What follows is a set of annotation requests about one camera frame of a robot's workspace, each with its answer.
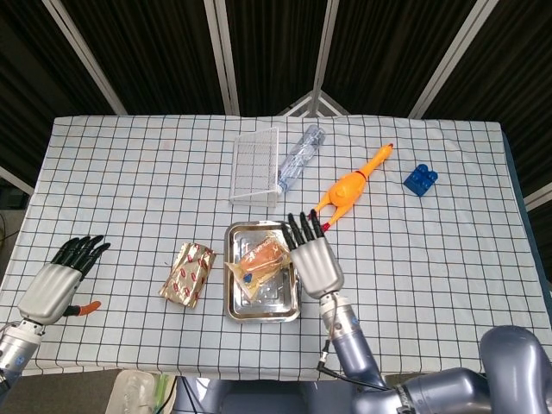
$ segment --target humanoid robot hand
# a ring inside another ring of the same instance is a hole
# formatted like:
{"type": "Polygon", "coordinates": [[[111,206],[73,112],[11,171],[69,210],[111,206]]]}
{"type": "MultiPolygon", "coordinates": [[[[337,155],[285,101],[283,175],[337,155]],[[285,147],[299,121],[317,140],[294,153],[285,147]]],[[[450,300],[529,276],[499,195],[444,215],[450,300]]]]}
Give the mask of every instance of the humanoid robot hand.
{"type": "Polygon", "coordinates": [[[306,215],[301,212],[299,217],[304,237],[291,213],[288,215],[288,220],[293,236],[290,235],[286,225],[282,225],[282,232],[304,290],[310,297],[319,299],[342,288],[343,272],[339,263],[337,263],[334,252],[324,237],[317,213],[314,210],[310,211],[314,234],[306,215]]]}
{"type": "Polygon", "coordinates": [[[104,237],[89,235],[65,243],[50,263],[36,274],[17,306],[21,316],[42,326],[56,323],[62,316],[82,316],[95,311],[100,303],[70,305],[80,282],[92,269],[109,243],[94,248],[104,237]]]}

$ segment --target metal tray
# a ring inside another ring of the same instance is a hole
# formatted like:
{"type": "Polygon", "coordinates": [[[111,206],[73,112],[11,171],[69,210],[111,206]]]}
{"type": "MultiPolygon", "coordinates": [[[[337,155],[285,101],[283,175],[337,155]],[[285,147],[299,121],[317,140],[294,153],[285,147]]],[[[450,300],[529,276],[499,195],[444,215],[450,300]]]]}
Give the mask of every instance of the metal tray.
{"type": "MultiPolygon", "coordinates": [[[[284,222],[234,223],[224,235],[224,261],[237,263],[242,256],[275,235],[284,244],[281,226],[284,222]]],[[[228,315],[237,322],[290,322],[300,312],[298,276],[290,266],[266,282],[253,300],[248,300],[234,280],[234,274],[224,267],[224,302],[228,315]]]]}

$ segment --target blue lego brick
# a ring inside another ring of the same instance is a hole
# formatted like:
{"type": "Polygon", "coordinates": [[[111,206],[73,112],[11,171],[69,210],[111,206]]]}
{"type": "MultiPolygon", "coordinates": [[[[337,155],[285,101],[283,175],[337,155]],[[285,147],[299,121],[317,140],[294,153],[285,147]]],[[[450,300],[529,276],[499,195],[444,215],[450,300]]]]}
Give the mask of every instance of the blue lego brick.
{"type": "Polygon", "coordinates": [[[409,190],[421,197],[437,181],[437,177],[438,175],[435,171],[430,171],[428,166],[420,164],[408,176],[404,184],[409,190]]]}

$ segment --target orange rubber chicken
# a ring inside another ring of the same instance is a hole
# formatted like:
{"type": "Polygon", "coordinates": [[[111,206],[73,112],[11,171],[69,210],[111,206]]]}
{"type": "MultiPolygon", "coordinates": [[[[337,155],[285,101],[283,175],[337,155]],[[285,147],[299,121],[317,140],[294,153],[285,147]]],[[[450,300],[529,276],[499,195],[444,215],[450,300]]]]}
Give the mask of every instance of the orange rubber chicken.
{"type": "Polygon", "coordinates": [[[339,220],[347,211],[353,207],[354,202],[364,191],[368,176],[383,161],[389,158],[393,150],[393,144],[385,145],[380,148],[375,157],[373,157],[364,167],[356,170],[332,185],[328,192],[322,198],[322,201],[314,208],[319,213],[320,210],[328,204],[333,204],[337,210],[330,220],[322,226],[326,231],[329,226],[339,220]]]}

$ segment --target table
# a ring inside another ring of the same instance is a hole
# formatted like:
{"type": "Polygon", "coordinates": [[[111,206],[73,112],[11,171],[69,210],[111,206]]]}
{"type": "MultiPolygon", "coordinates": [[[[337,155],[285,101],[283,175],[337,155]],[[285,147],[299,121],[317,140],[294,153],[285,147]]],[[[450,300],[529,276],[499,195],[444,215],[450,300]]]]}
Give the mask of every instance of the table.
{"type": "MultiPolygon", "coordinates": [[[[100,300],[101,309],[48,327],[31,373],[125,367],[316,380],[325,337],[316,301],[303,293],[301,316],[291,323],[238,324],[223,315],[224,231],[234,222],[309,210],[337,179],[390,142],[392,157],[328,233],[345,273],[342,294],[353,302],[381,371],[480,371],[478,340],[493,325],[508,323],[531,329],[551,354],[549,314],[502,132],[493,122],[57,118],[3,281],[0,319],[19,319],[15,304],[66,240],[103,234],[111,248],[73,300],[100,300]],[[311,123],[327,140],[275,208],[227,201],[234,137],[278,127],[284,157],[311,123]],[[402,182],[421,162],[439,179],[418,198],[402,182]],[[158,295],[186,241],[219,253],[194,310],[158,295]]],[[[323,217],[331,213],[323,210],[323,217]]],[[[339,367],[334,354],[328,365],[339,367]]]]}

